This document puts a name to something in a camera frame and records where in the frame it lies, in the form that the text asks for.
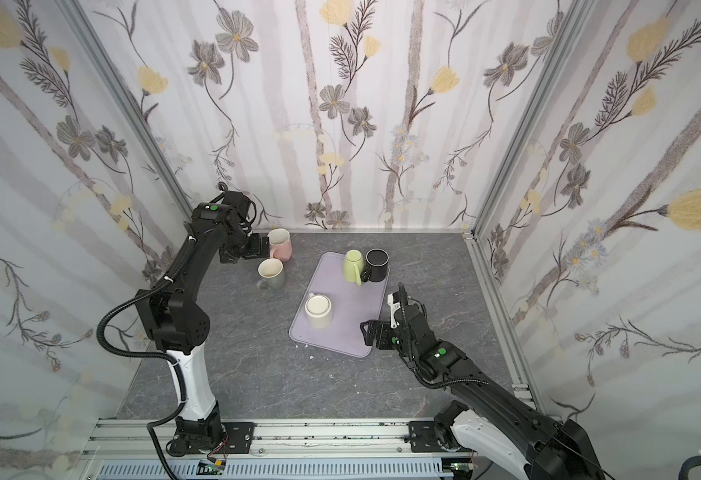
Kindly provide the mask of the pink mug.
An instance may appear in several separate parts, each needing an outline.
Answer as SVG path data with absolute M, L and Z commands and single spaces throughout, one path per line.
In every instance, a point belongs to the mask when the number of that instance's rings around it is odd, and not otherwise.
M 268 242 L 270 242 L 270 258 L 288 262 L 292 259 L 292 236 L 284 228 L 276 228 L 268 232 Z

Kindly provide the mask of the grey mug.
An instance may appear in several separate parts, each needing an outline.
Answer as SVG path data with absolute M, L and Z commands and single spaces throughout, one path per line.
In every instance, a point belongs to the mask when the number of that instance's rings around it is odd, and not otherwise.
M 278 290 L 286 285 L 286 270 L 284 270 L 284 262 L 276 258 L 268 258 L 262 260 L 258 265 L 258 289 L 259 290 Z

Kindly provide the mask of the black mug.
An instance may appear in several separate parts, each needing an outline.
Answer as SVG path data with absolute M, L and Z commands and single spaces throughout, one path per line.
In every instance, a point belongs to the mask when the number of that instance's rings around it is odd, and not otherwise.
M 363 282 L 379 283 L 386 280 L 388 274 L 389 255 L 386 251 L 374 248 L 365 256 L 364 268 L 361 272 Z

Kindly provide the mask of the light green mug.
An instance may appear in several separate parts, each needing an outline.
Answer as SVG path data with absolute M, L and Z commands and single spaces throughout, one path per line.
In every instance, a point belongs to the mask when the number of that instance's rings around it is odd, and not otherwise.
M 365 268 L 364 257 L 359 250 L 352 249 L 344 255 L 342 275 L 344 280 L 357 286 L 362 286 L 362 273 Z

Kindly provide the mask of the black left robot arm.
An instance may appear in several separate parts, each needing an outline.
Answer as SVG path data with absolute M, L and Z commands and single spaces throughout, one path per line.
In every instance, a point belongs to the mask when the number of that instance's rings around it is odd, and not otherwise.
M 148 338 L 170 356 L 182 408 L 174 418 L 176 433 L 166 447 L 171 456 L 208 453 L 226 441 L 206 370 L 210 316 L 198 305 L 198 290 L 216 258 L 224 264 L 270 256 L 268 238 L 252 231 L 254 213 L 256 204 L 238 191 L 198 204 L 186 223 L 186 240 L 154 285 L 156 292 L 136 304 Z

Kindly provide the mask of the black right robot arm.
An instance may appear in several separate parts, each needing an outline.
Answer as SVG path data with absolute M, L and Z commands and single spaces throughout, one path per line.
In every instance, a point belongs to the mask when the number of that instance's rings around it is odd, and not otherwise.
M 364 342 L 394 350 L 417 382 L 447 389 L 454 402 L 434 419 L 445 450 L 469 449 L 517 479 L 604 479 L 592 442 L 574 420 L 561 422 L 502 388 L 461 349 L 436 337 L 424 304 L 400 287 L 390 318 L 360 325 Z

